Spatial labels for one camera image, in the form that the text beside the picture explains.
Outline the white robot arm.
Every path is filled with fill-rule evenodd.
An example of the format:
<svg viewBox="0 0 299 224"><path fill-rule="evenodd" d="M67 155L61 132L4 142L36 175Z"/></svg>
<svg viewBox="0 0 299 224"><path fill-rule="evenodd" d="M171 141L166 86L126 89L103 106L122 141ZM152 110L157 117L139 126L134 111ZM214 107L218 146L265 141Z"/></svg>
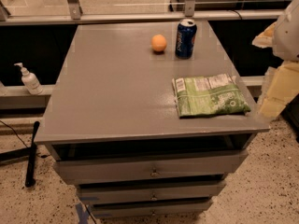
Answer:
<svg viewBox="0 0 299 224"><path fill-rule="evenodd" d="M275 56L299 61L299 0L292 0L278 17L272 44Z"/></svg>

